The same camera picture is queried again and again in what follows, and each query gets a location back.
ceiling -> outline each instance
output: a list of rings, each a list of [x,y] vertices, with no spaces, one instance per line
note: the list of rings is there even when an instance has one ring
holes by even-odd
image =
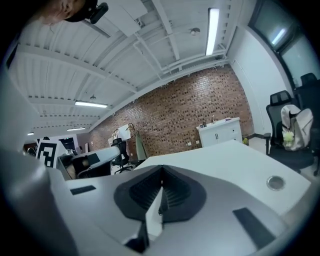
[[[99,0],[95,25],[66,21],[25,27],[9,72],[39,113],[32,137],[94,129],[151,90],[223,65],[241,11],[239,0]],[[208,8],[219,8],[214,53],[205,56]],[[200,33],[191,35],[191,29]],[[75,106],[75,100],[108,108]]]

white cabinet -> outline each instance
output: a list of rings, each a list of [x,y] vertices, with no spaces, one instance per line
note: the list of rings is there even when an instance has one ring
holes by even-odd
[[[207,127],[197,127],[202,147],[209,147],[226,141],[238,141],[242,143],[240,129],[240,118],[231,118],[226,121],[219,120],[215,123],[208,123]]]

brick wall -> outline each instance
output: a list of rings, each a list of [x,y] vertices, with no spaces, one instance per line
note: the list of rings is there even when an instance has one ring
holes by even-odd
[[[93,150],[108,147],[115,129],[133,123],[149,156],[201,147],[197,126],[205,120],[240,118],[242,135],[253,133],[253,122],[245,92],[229,65],[209,68],[154,89],[118,110],[90,132]],[[135,154],[135,138],[127,151]]]

white desk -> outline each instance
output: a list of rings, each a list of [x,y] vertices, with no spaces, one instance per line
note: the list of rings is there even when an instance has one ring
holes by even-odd
[[[310,182],[282,163],[236,141],[190,151],[149,157],[135,170],[152,165],[171,165],[231,182],[277,214],[286,214],[305,194]],[[284,188],[273,191],[267,179],[280,176]]]

fluorescent light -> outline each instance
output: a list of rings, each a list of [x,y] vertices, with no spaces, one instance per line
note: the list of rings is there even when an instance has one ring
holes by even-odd
[[[218,30],[219,9],[209,9],[209,30],[208,41],[206,43],[205,55],[212,55],[214,53],[215,41]]]
[[[73,128],[73,129],[67,129],[67,131],[69,132],[69,131],[78,131],[78,130],[84,130],[84,129],[86,129],[86,128]]]
[[[284,34],[286,33],[286,29],[283,28],[280,30],[280,32],[276,35],[276,37],[273,39],[272,44],[275,46],[280,39],[284,36]]]
[[[98,103],[79,101],[79,100],[77,100],[74,104],[77,105],[77,106],[97,107],[97,108],[106,108],[106,107],[108,107],[108,105],[106,105],[106,104],[98,104]]]

